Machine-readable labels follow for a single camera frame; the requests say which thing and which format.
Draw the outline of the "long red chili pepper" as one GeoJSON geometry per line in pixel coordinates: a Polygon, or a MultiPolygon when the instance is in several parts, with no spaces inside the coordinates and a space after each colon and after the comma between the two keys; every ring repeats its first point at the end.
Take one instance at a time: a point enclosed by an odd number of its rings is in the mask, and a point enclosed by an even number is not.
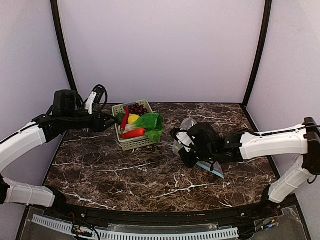
{"type": "Polygon", "coordinates": [[[120,125],[120,130],[121,131],[124,131],[126,129],[126,125],[128,123],[128,118],[130,116],[130,110],[128,109],[127,106],[124,107],[124,110],[125,110],[125,116],[124,116],[123,121],[122,121],[122,123],[120,125]]]}

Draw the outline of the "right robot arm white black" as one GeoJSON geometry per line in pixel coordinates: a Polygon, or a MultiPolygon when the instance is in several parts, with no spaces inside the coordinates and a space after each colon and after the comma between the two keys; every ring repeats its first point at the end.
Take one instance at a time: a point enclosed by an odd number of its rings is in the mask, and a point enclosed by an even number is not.
{"type": "Polygon", "coordinates": [[[172,137],[181,144],[178,154],[188,168],[199,162],[214,165],[240,163],[265,156],[297,154],[296,163],[266,189],[266,201],[281,203],[294,190],[320,174],[320,127],[307,117],[302,124],[267,132],[241,131],[226,137],[207,123],[176,128],[172,137]]]}

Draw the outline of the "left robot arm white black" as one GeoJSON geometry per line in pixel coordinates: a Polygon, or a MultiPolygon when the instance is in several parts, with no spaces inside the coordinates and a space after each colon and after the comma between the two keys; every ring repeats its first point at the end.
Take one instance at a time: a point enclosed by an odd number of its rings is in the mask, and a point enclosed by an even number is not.
{"type": "MultiPolygon", "coordinates": [[[[88,129],[101,133],[116,123],[116,118],[95,109],[101,100],[107,100],[104,86],[98,84],[86,100],[75,90],[56,91],[47,113],[31,120],[25,127],[0,142],[0,170],[31,150],[47,144],[68,130],[88,129]]],[[[52,187],[34,186],[0,177],[0,203],[57,207],[65,201],[64,195],[52,187]]]]}

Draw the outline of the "clear zip top bag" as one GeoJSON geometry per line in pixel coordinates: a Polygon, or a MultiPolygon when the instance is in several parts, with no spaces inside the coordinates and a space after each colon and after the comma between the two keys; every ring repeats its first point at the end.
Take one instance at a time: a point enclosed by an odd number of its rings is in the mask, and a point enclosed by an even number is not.
{"type": "Polygon", "coordinates": [[[198,123],[193,118],[186,118],[180,127],[170,131],[170,135],[174,139],[173,153],[180,156],[187,168],[199,166],[222,179],[225,177],[220,163],[214,158],[222,138],[208,122],[198,123]]]}

